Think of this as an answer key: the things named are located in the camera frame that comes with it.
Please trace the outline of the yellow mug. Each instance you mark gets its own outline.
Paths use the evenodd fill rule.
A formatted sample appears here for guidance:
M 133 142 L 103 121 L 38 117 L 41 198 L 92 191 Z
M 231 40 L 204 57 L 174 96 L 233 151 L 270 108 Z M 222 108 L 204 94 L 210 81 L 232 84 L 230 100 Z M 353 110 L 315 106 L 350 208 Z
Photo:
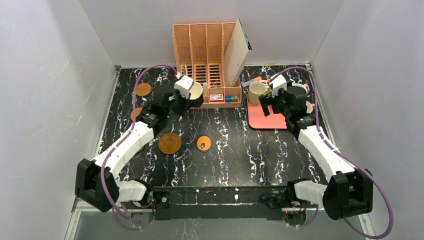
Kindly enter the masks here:
M 307 114 L 311 114 L 316 107 L 315 103 L 311 103 L 309 101 L 306 101 L 305 105 L 306 105 L 306 113 Z

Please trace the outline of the black mug white inside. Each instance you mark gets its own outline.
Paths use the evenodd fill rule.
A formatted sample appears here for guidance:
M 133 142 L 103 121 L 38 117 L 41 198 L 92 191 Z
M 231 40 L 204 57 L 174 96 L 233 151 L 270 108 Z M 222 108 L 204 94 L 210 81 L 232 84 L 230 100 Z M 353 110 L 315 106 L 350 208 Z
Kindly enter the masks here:
M 189 90 L 189 104 L 192 108 L 199 108 L 204 103 L 204 89 L 203 85 L 194 82 L 192 87 Z

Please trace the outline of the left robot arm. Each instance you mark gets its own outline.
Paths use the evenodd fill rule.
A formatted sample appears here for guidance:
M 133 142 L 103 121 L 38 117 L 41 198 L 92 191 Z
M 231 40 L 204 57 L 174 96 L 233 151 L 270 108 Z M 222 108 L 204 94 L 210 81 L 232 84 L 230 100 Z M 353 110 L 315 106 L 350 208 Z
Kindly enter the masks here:
M 117 203 L 141 201 L 149 193 L 141 180 L 118 181 L 123 167 L 166 126 L 170 111 L 186 111 L 190 99 L 179 90 L 167 92 L 146 104 L 130 128 L 107 150 L 76 168 L 75 196 L 105 213 Z

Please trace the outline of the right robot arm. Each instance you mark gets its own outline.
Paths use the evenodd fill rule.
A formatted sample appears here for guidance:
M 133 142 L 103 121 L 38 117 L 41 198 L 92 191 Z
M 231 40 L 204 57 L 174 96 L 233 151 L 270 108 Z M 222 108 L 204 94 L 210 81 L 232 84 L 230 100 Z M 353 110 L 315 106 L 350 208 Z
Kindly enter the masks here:
M 299 86 L 279 89 L 259 98 L 265 116 L 284 116 L 287 130 L 317 161 L 327 184 L 301 178 L 287 183 L 285 199 L 323 207 L 333 220 L 367 214 L 373 209 L 373 183 L 368 170 L 361 171 L 336 154 L 334 145 L 308 112 L 307 93 Z

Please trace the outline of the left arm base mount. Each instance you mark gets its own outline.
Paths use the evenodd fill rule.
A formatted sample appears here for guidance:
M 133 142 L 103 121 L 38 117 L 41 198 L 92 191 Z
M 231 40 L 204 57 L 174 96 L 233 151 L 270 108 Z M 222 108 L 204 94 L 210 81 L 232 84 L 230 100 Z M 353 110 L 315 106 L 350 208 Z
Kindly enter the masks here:
M 141 201 L 124 203 L 124 210 L 129 212 L 130 228 L 142 230 L 150 226 L 159 210 L 167 210 L 171 204 L 171 193 L 166 190 L 153 190 Z

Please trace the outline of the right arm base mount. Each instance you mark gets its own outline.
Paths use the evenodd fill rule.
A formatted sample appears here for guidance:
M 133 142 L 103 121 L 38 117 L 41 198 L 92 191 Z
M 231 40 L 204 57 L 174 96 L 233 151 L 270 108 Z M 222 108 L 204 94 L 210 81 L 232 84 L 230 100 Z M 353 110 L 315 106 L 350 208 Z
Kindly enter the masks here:
M 285 224 L 296 229 L 310 225 L 316 219 L 320 210 L 318 205 L 307 200 L 293 198 L 288 190 L 263 193 L 259 196 L 258 202 L 269 209 L 281 210 Z M 315 207 L 310 220 L 307 220 L 308 207 Z

